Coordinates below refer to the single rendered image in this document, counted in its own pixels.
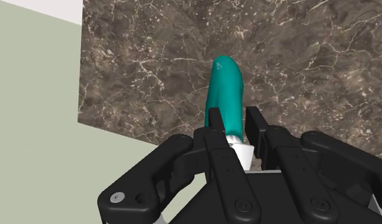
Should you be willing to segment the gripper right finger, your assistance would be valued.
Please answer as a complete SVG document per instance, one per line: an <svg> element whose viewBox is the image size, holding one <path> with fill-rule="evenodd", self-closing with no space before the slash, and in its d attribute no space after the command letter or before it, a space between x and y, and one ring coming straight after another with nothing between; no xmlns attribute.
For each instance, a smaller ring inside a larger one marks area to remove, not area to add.
<svg viewBox="0 0 382 224"><path fill-rule="evenodd" d="M303 224L382 224L382 159L319 131L294 137L255 106L245 133L263 170L279 170Z"/></svg>

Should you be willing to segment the teal handled white tool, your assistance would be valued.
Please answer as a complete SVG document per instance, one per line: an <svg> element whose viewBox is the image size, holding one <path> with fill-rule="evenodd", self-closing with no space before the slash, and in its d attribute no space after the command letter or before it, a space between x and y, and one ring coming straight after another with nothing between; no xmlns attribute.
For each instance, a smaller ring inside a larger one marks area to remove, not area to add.
<svg viewBox="0 0 382 224"><path fill-rule="evenodd" d="M224 135L245 171L249 171L254 147L243 142L243 78L236 62L229 56L214 59L205 103L205 126L208 111L219 108Z"/></svg>

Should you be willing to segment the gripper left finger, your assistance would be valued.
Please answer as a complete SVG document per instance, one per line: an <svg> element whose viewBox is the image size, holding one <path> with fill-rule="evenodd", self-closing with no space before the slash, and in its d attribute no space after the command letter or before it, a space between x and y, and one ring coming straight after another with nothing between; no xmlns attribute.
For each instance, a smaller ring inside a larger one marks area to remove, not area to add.
<svg viewBox="0 0 382 224"><path fill-rule="evenodd" d="M260 224L261 207L241 163L223 132L218 108L197 141L174 134L108 186L98 197L102 224L153 224L161 212L205 172L219 193L226 224ZM194 150L194 144L202 144Z"/></svg>

